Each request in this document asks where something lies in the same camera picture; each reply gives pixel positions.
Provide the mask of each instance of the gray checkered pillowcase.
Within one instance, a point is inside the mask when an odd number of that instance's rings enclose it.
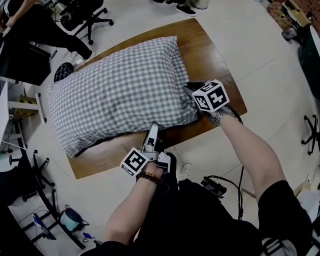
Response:
[[[100,139],[168,128],[196,119],[184,93],[188,74],[177,37],[161,37],[115,52],[48,87],[52,123],[74,157]]]

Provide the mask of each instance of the beaded bracelet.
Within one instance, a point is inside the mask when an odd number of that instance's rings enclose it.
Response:
[[[154,182],[155,184],[159,185],[161,183],[161,180],[156,177],[155,175],[149,173],[149,172],[145,172],[145,171],[142,171],[140,172],[137,176],[136,176],[136,179],[138,180],[139,178],[144,178],[144,179],[147,179],[147,180],[150,180],[152,182]]]

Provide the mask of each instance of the wooden table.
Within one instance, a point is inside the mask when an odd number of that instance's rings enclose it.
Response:
[[[81,69],[127,47],[151,39],[169,36],[177,36],[177,45],[190,81],[218,79],[223,83],[230,99],[230,105],[235,111],[239,115],[247,112],[245,103],[226,63],[195,18],[158,27],[128,39],[96,56],[86,65],[83,65]],[[162,139],[165,148],[168,148],[213,128],[215,128],[214,125],[200,115],[198,120],[193,123],[160,131],[159,137]],[[146,132],[135,132],[108,138],[88,148],[80,156],[69,158],[75,177],[80,179],[119,166],[132,147],[140,149],[145,135]]]

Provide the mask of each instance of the human arm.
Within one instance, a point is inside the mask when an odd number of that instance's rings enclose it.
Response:
[[[18,19],[21,18],[38,0],[24,0],[21,7],[16,11],[16,13],[9,18],[6,25],[7,27],[13,27]]]
[[[160,178],[163,170],[154,162],[149,162],[144,171]],[[141,228],[150,201],[157,185],[145,178],[139,178],[127,198],[111,214],[105,231],[105,241],[120,242],[128,245],[132,237]]]
[[[257,201],[272,184],[286,180],[276,153],[262,138],[229,114],[221,118],[220,125],[252,179]]]

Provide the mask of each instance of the wristwatch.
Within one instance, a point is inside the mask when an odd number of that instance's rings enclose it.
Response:
[[[213,116],[210,117],[210,120],[213,122],[214,125],[219,126],[221,118],[226,114],[229,114],[232,117],[235,117],[234,113],[231,111],[231,109],[228,106],[223,106],[218,110],[218,112],[215,114],[214,117]]]

